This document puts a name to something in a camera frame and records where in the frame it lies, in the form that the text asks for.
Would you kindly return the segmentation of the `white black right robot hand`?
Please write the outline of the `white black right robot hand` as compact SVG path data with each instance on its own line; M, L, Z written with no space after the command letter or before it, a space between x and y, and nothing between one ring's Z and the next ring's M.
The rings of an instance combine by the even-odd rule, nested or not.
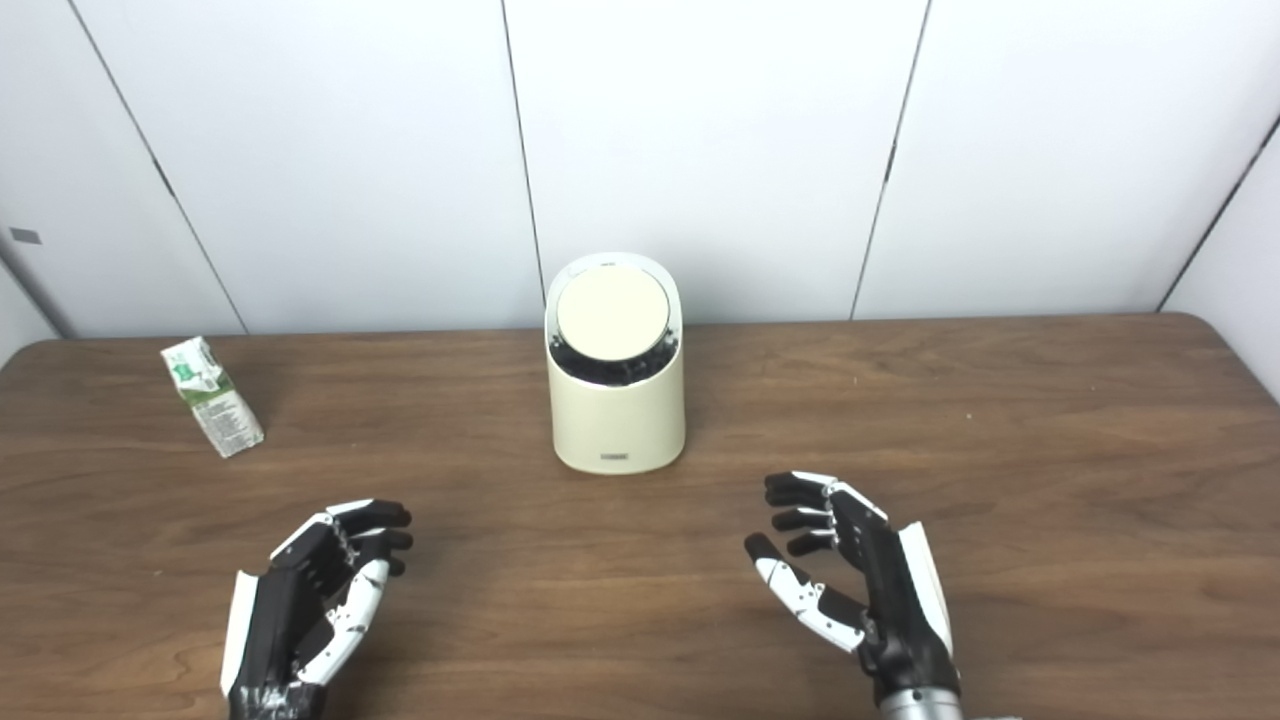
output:
M859 662L882 719L961 719L948 606L927 533L900 529L849 483L812 471L763 480L772 527L795 532L785 550L763 533L744 541L756 573L810 632ZM867 601L817 580L795 560L832 550L859 571Z

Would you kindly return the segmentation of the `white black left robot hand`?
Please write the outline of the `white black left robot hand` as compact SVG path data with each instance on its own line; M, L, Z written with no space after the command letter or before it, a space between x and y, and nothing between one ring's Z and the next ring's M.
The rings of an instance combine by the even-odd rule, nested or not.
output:
M412 516L399 502L332 505L302 523L260 574L238 571L220 671L230 719L320 719L387 584L404 573Z

